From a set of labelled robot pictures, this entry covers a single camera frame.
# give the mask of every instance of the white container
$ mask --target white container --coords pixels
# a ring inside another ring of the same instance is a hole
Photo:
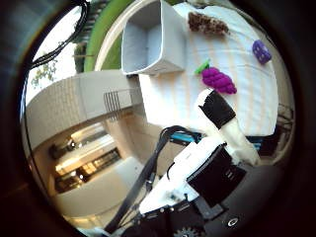
[[[126,23],[121,44],[124,74],[157,74],[185,69],[185,19],[165,1],[137,11]]]

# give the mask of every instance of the gear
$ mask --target gear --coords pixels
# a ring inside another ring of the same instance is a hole
[[[184,227],[181,230],[177,230],[177,232],[174,233],[174,237],[199,237],[199,234],[195,229],[191,227]]]

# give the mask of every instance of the screw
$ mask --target screw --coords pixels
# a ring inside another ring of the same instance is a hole
[[[239,220],[239,219],[238,219],[237,217],[230,219],[230,220],[228,221],[228,223],[227,223],[228,227],[232,227],[232,226],[234,226],[235,224],[237,224],[238,220]]]

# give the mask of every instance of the purple toy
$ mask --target purple toy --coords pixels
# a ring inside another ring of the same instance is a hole
[[[265,44],[259,39],[254,41],[253,52],[261,64],[265,64],[266,62],[270,61],[272,58]]]
[[[215,67],[206,68],[201,72],[202,81],[206,86],[214,88],[217,92],[235,94],[237,89],[229,76]]]

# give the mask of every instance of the table surface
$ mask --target table surface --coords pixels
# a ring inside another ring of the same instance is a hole
[[[207,125],[195,113],[198,94],[207,87],[195,70],[208,58],[233,80],[237,93],[224,95],[236,112],[241,130],[248,136],[274,133],[277,123],[277,79],[271,62],[262,65],[252,52],[259,36],[235,11],[222,7],[197,10],[187,3],[174,9],[187,23],[188,13],[198,11],[224,21],[230,31],[225,37],[206,37],[187,27],[186,70],[156,76],[139,75],[147,121],[162,127],[179,124],[194,130]]]

